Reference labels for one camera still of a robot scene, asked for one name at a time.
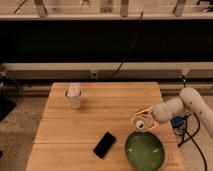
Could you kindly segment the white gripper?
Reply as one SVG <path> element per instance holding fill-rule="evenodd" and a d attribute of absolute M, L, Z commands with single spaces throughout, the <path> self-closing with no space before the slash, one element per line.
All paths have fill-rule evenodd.
<path fill-rule="evenodd" d="M 148 107 L 139 110 L 135 115 L 149 114 L 153 111 L 153 117 L 159 123 L 165 123 L 176 117 L 183 110 L 183 102 L 180 98 L 173 98 L 162 103 L 155 104 L 153 107 Z M 147 126 L 144 123 L 136 125 L 138 131 L 147 132 L 157 127 L 157 124 Z"/>

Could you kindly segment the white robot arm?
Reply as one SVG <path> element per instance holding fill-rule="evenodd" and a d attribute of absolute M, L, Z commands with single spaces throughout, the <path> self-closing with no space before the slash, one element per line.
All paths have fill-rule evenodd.
<path fill-rule="evenodd" d="M 213 110 L 206 104 L 200 93 L 191 87 L 183 88 L 178 97 L 139 110 L 134 114 L 131 122 L 135 130 L 147 132 L 177 116 L 183 116 L 185 109 L 198 116 L 213 139 Z"/>

